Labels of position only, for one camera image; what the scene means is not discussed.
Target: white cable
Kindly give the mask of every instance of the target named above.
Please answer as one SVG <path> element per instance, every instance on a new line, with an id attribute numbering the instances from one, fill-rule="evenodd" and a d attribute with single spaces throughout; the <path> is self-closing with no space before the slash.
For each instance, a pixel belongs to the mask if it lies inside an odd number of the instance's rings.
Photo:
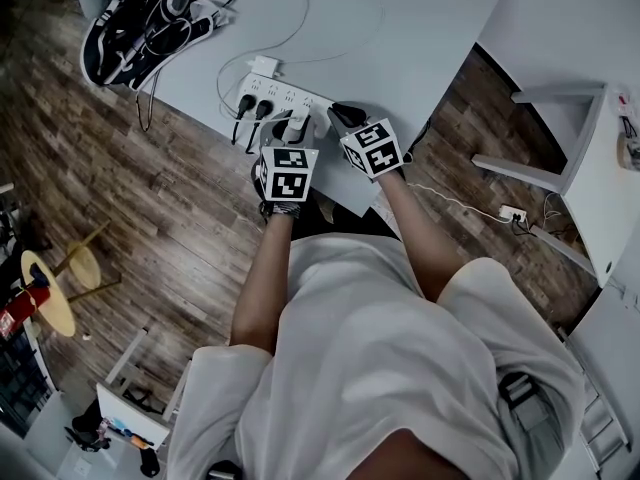
<path id="1" fill-rule="evenodd" d="M 306 59 L 306 60 L 283 60 L 282 63 L 283 64 L 305 64 L 307 62 L 324 62 L 326 60 L 333 60 L 333 59 L 338 59 L 340 57 L 344 57 L 345 55 L 354 52 L 355 50 L 359 50 L 360 48 L 363 48 L 365 46 L 367 46 L 371 41 L 374 40 L 374 38 L 378 35 L 378 32 L 380 32 L 380 29 L 382 28 L 382 24 L 384 23 L 384 18 L 387 15 L 387 12 L 384 8 L 384 6 L 381 4 L 380 5 L 380 18 L 378 19 L 378 23 L 376 25 L 376 28 L 373 30 L 373 32 L 371 34 L 369 34 L 369 37 L 367 37 L 367 39 L 360 43 L 358 46 L 354 46 L 353 48 L 349 48 L 348 50 L 342 52 L 342 53 L 338 53 L 336 55 L 331 55 L 329 57 L 321 57 L 319 59 Z"/>
<path id="2" fill-rule="evenodd" d="M 156 93 L 156 85 L 158 84 L 158 77 L 160 76 L 160 71 L 158 71 L 153 77 L 153 85 L 151 86 L 151 93 L 149 94 L 149 106 L 147 108 L 147 124 L 146 125 L 142 124 L 142 115 L 140 113 L 140 102 L 138 100 L 138 97 L 140 96 L 140 89 L 138 89 L 138 91 L 136 92 L 136 110 L 138 112 L 138 124 L 140 125 L 140 129 L 145 133 L 149 131 L 149 128 L 151 128 L 151 120 L 153 118 L 153 100 Z"/>
<path id="3" fill-rule="evenodd" d="M 267 50 L 273 50 L 274 48 L 278 48 L 280 46 L 282 46 L 283 44 L 285 44 L 286 42 L 288 42 L 291 38 L 293 38 L 293 36 L 295 36 L 300 29 L 302 29 L 302 26 L 304 25 L 305 21 L 307 21 L 307 16 L 309 15 L 309 7 L 311 6 L 311 3 L 309 0 L 305 0 L 305 9 L 304 9 L 304 14 L 302 15 L 302 20 L 300 20 L 300 24 L 296 27 L 296 29 L 289 34 L 285 39 L 283 39 L 282 41 L 271 45 L 271 46 L 267 46 L 266 48 L 254 48 L 253 50 L 247 50 L 245 52 L 239 53 L 238 55 L 235 55 L 234 57 L 231 57 L 227 62 L 225 62 L 222 67 L 220 68 L 220 71 L 218 71 L 218 76 L 216 77 L 216 91 L 218 93 L 218 98 L 220 98 L 220 103 L 222 105 L 224 105 L 227 110 L 229 111 L 229 113 L 233 113 L 234 109 L 233 107 L 231 107 L 224 99 L 224 97 L 222 96 L 222 93 L 220 92 L 220 77 L 222 76 L 222 73 L 224 73 L 224 71 L 235 61 L 237 61 L 238 59 L 240 59 L 240 57 L 244 57 L 245 55 L 249 55 L 250 53 L 259 53 L 259 52 L 264 52 Z"/>
<path id="4" fill-rule="evenodd" d="M 562 215 L 562 212 L 558 212 L 553 209 L 547 212 L 547 203 L 549 202 L 549 198 L 553 195 L 558 195 L 558 194 L 556 192 L 549 192 L 547 194 L 547 197 L 544 198 L 544 205 L 542 206 L 542 215 L 543 215 L 542 230 L 543 231 L 549 219 Z"/>
<path id="5" fill-rule="evenodd" d="M 408 183 L 408 185 L 410 187 L 418 187 L 421 188 L 423 190 L 428 190 L 429 192 L 433 192 L 435 195 L 440 196 L 442 199 L 444 199 L 445 201 L 449 201 L 451 203 L 456 203 L 460 206 L 462 206 L 463 208 L 466 208 L 467 210 L 473 210 L 474 212 L 479 213 L 480 215 L 484 215 L 485 217 L 488 217 L 492 220 L 495 220 L 496 222 L 499 222 L 500 224 L 511 224 L 510 220 L 504 220 L 504 219 L 499 219 L 498 217 L 494 217 L 493 215 L 489 215 L 488 213 L 485 213 L 481 210 L 478 210 L 477 208 L 474 208 L 473 206 L 469 206 L 466 204 L 461 203 L 460 201 L 458 201 L 457 199 L 453 199 L 452 197 L 447 197 L 443 194 L 441 194 L 440 192 L 438 192 L 437 190 L 431 188 L 431 187 L 425 187 L 424 185 L 420 185 L 419 183 Z"/>
<path id="6" fill-rule="evenodd" d="M 232 57 L 231 59 L 229 59 L 227 62 L 225 62 L 225 64 L 220 68 L 220 71 L 218 71 L 218 75 L 216 77 L 216 90 L 218 92 L 218 98 L 220 98 L 220 107 L 224 106 L 226 108 L 226 110 L 229 112 L 229 114 L 234 114 L 235 113 L 235 109 L 233 107 L 231 107 L 228 103 L 227 103 L 227 96 L 229 95 L 229 93 L 236 87 L 238 86 L 242 80 L 244 80 L 248 74 L 243 75 L 235 84 L 233 84 L 229 90 L 227 90 L 227 92 L 224 94 L 224 96 L 221 94 L 220 92 L 220 77 L 222 76 L 222 73 L 234 62 L 236 62 L 238 59 L 240 59 L 240 57 L 243 57 L 245 55 L 248 55 L 250 53 L 261 53 L 267 50 L 272 50 L 274 48 L 278 48 L 280 46 L 283 46 L 285 43 L 287 43 L 289 40 L 291 40 L 303 27 L 303 25 L 305 24 L 306 20 L 307 20 L 307 16 L 309 14 L 309 8 L 311 6 L 311 1 L 310 0 L 305 0 L 305 10 L 304 10 L 304 14 L 302 17 L 302 21 L 300 22 L 300 24 L 298 25 L 298 27 L 293 31 L 293 33 L 291 35 L 289 35 L 286 39 L 284 39 L 283 41 L 272 45 L 272 46 L 268 46 L 266 48 L 256 48 L 254 50 L 248 50 L 245 51 L 243 53 L 240 53 L 238 55 L 236 55 L 235 57 Z M 360 48 L 365 47 L 366 45 L 368 45 L 371 41 L 373 41 L 375 39 L 375 37 L 378 35 L 378 33 L 380 32 L 380 29 L 382 28 L 382 25 L 384 24 L 385 21 L 385 17 L 386 17 L 386 10 L 384 8 L 384 6 L 381 4 L 380 5 L 380 18 L 378 19 L 378 23 L 376 24 L 376 28 L 373 30 L 373 32 L 371 34 L 369 34 L 369 36 L 360 44 L 358 44 L 357 46 L 354 46 L 352 48 L 349 48 L 341 53 L 335 54 L 335 55 L 330 55 L 328 57 L 321 57 L 321 58 L 317 58 L 317 59 L 303 59 L 303 60 L 282 60 L 281 62 L 283 64 L 304 64 L 304 63 L 311 63 L 311 62 L 324 62 L 327 60 L 333 60 L 333 59 L 338 59 L 340 57 L 343 57 L 345 55 L 348 55 L 349 53 L 352 53 L 356 50 L 359 50 Z"/>

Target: black plug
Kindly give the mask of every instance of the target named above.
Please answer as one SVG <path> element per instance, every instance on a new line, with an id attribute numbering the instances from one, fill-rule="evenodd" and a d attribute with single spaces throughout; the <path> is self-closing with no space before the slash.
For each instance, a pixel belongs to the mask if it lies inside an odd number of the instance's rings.
<path id="1" fill-rule="evenodd" d="M 273 110 L 273 103 L 269 100 L 260 100 L 258 103 L 258 108 L 256 109 L 256 122 L 253 124 L 253 130 L 251 131 L 251 138 L 249 139 L 249 144 L 247 144 L 247 149 L 245 149 L 245 153 L 251 153 L 251 145 L 253 144 L 253 138 L 256 136 L 256 131 L 258 130 L 258 126 L 260 126 L 259 121 L 261 121 L 264 116 L 267 116 Z"/>
<path id="2" fill-rule="evenodd" d="M 231 144 L 236 143 L 236 134 L 238 133 L 238 125 L 240 124 L 240 119 L 244 116 L 247 110 L 251 110 L 256 106 L 256 98 L 251 94 L 245 94 L 240 100 L 240 105 L 238 105 L 238 114 L 236 116 L 236 124 L 233 126 L 233 138 L 231 139 Z"/>

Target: chair leg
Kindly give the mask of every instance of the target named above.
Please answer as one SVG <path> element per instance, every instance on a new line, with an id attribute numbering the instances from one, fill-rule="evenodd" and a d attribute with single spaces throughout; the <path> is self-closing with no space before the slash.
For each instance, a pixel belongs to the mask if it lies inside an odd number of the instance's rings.
<path id="1" fill-rule="evenodd" d="M 554 174 L 535 167 L 529 167 L 528 165 L 485 155 L 474 155 L 471 161 L 482 169 L 497 172 L 498 174 L 503 174 L 504 176 L 509 176 L 524 181 L 525 183 L 551 190 L 552 192 L 559 193 L 562 190 L 563 178 L 560 174 Z"/>
<path id="2" fill-rule="evenodd" d="M 178 398 L 180 398 L 180 395 L 184 390 L 184 386 L 187 383 L 187 377 L 189 376 L 190 369 L 191 369 L 191 360 L 189 360 L 189 362 L 187 363 L 187 367 L 182 372 L 182 375 L 180 376 L 180 380 L 178 381 L 178 385 L 176 386 L 176 389 L 173 391 L 173 394 L 171 395 L 171 400 L 169 400 L 169 403 L 167 404 L 167 407 L 165 408 L 164 413 L 162 414 L 162 419 L 166 422 L 168 422 L 171 419 L 171 416 L 173 416 L 173 411 L 175 410 L 176 405 L 178 405 Z"/>
<path id="3" fill-rule="evenodd" d="M 97 288 L 94 288 L 93 290 L 89 290 L 88 292 L 80 293 L 78 295 L 74 295 L 73 297 L 69 297 L 69 299 L 67 300 L 69 304 L 73 304 L 74 302 L 78 302 L 79 300 L 86 299 L 87 297 L 91 297 L 92 295 L 97 295 L 100 292 L 108 290 L 109 288 L 112 288 L 117 284 L 120 284 L 121 282 L 122 282 L 122 279 L 118 279 L 113 283 L 105 284 L 103 286 L 98 286 Z"/>
<path id="4" fill-rule="evenodd" d="M 602 94 L 604 84 L 565 84 L 546 87 L 532 87 L 511 95 L 514 103 L 588 103 Z"/>
<path id="5" fill-rule="evenodd" d="M 103 222 L 100 225 L 100 227 L 95 229 L 82 242 L 80 242 L 78 245 L 76 245 L 73 248 L 73 250 L 67 255 L 67 257 L 65 259 L 63 259 L 56 268 L 53 269 L 53 275 L 54 276 L 58 276 L 60 274 L 60 272 L 62 272 L 65 268 L 67 268 L 69 266 L 69 263 L 71 263 L 71 260 L 74 258 L 74 256 L 76 254 L 78 254 L 78 252 L 80 252 L 80 250 L 83 247 L 85 247 L 89 242 L 91 242 L 91 240 L 93 240 L 96 236 L 98 236 L 102 232 L 102 230 L 109 225 L 110 222 L 111 222 L 111 219 L 107 220 L 106 222 Z"/>
<path id="6" fill-rule="evenodd" d="M 578 265 L 579 267 L 589 272 L 589 274 L 591 274 L 593 277 L 595 277 L 596 279 L 598 278 L 595 270 L 593 269 L 593 264 L 591 263 L 591 260 L 589 258 L 587 258 L 586 256 L 583 256 L 578 251 L 569 247 L 563 241 L 558 240 L 556 237 L 550 235 L 546 231 L 543 231 L 538 226 L 531 226 L 531 233 L 536 237 L 538 237 L 543 242 L 545 242 L 550 247 L 553 247 L 560 254 L 563 254 L 564 256 L 569 258 L 576 265 Z"/>
<path id="7" fill-rule="evenodd" d="M 136 337 L 133 339 L 133 341 L 131 343 L 129 343 L 129 346 L 127 347 L 127 350 L 125 350 L 124 354 L 122 354 L 122 356 L 120 356 L 120 359 L 118 359 L 116 364 L 113 366 L 113 368 L 109 372 L 109 375 L 107 375 L 107 378 L 104 380 L 105 384 L 107 386 L 113 384 L 113 381 L 116 380 L 116 377 L 118 376 L 120 371 L 127 364 L 129 359 L 131 358 L 131 356 L 135 352 L 136 348 L 138 347 L 138 345 L 140 345 L 140 342 L 144 339 L 144 337 L 147 334 L 148 334 L 148 331 L 146 329 L 140 329 L 138 331 L 138 333 L 136 334 Z"/>

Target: wooden floor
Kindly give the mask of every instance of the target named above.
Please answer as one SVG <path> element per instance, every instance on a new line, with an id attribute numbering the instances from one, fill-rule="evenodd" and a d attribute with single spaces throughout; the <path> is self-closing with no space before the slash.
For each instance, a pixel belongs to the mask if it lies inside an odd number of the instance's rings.
<path id="1" fill-rule="evenodd" d="M 54 243 L 45 254 L 50 264 L 70 241 L 111 219 L 91 247 L 105 282 L 123 276 L 121 286 L 73 306 L 72 339 L 42 323 L 53 380 L 86 404 L 95 381 L 146 326 L 149 338 L 135 359 L 145 382 L 167 400 L 193 351 L 227 337 L 263 227 L 248 177 L 253 158 L 159 102 L 144 134 L 132 94 L 88 86 L 78 65 L 85 22 L 75 0 L 1 2 L 0 182 L 14 181 L 45 222 Z M 529 222 L 540 222 L 543 191 L 469 161 L 482 152 L 562 168 L 562 155 L 509 96 L 472 52 L 406 168 L 409 181 L 492 214 L 503 203 L 522 207 Z M 594 292 L 593 278 L 536 239 L 431 193 L 419 197 L 467 258 L 506 265 L 551 325 L 569 324 Z M 552 229 L 565 224 L 551 222 Z M 69 294 L 81 290 L 70 274 L 61 279 Z"/>

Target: electrical outlet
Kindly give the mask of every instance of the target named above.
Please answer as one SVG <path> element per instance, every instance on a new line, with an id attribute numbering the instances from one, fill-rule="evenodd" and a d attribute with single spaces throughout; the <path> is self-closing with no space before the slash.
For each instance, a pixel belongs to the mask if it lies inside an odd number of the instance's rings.
<path id="1" fill-rule="evenodd" d="M 292 110 L 291 117 L 299 117 L 301 121 L 307 115 L 312 116 L 316 125 L 315 136 L 318 138 L 324 137 L 331 127 L 327 109 L 333 105 L 333 101 L 299 87 L 257 75 L 256 73 L 249 73 L 238 90 L 236 106 L 245 94 L 255 96 L 257 101 L 268 100 L 273 103 L 273 112 L 265 117 L 265 121 L 285 110 Z M 246 119 L 255 119 L 255 109 L 247 112 L 244 117 Z M 248 132 L 244 132 L 245 135 L 246 133 L 251 133 L 250 127 L 248 127 Z"/>
<path id="2" fill-rule="evenodd" d="M 521 210 L 520 208 L 514 208 L 513 206 L 507 206 L 506 204 L 503 204 L 500 207 L 501 219 L 513 220 L 516 215 L 520 217 L 518 222 L 524 222 L 527 218 L 527 212 Z"/>

